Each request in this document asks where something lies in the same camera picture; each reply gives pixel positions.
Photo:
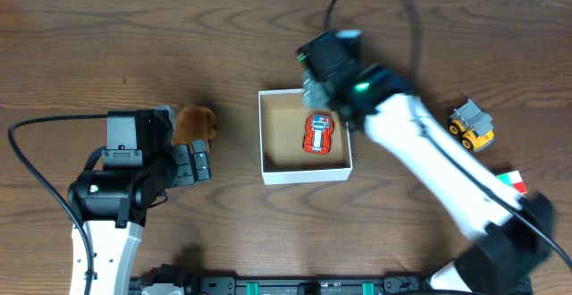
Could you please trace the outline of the red toy fire truck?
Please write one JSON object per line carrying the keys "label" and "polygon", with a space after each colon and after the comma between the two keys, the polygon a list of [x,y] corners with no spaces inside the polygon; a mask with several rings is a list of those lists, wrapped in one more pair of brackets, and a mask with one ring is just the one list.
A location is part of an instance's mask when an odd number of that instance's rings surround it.
{"label": "red toy fire truck", "polygon": [[329,114],[310,113],[303,138],[304,150],[311,154],[327,155],[332,146],[333,130],[334,122]]}

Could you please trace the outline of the yellow toy dump truck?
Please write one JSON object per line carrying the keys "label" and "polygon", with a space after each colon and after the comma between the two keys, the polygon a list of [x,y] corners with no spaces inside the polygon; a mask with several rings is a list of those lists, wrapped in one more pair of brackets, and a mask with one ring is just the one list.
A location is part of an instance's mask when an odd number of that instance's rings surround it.
{"label": "yellow toy dump truck", "polygon": [[473,100],[455,108],[448,120],[449,132],[469,151],[478,152],[494,140],[492,117]]}

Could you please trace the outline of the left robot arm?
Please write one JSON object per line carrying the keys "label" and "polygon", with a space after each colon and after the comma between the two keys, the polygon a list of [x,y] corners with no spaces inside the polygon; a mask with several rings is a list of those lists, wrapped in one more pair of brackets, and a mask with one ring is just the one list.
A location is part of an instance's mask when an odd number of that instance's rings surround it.
{"label": "left robot arm", "polygon": [[72,294],[125,294],[129,290],[147,213],[168,191],[208,181],[211,171],[202,139],[172,145],[108,141],[92,156],[68,191],[79,224],[72,230]]}

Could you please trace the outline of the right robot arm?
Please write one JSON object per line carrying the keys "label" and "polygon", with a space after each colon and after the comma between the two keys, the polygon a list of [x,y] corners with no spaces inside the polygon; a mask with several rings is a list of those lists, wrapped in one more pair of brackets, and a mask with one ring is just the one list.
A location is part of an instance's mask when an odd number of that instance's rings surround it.
{"label": "right robot arm", "polygon": [[438,291],[508,294],[557,246],[554,208],[527,198],[479,163],[433,118],[409,81],[354,61],[304,63],[305,99],[326,105],[396,156],[442,203],[472,246],[434,273]]}

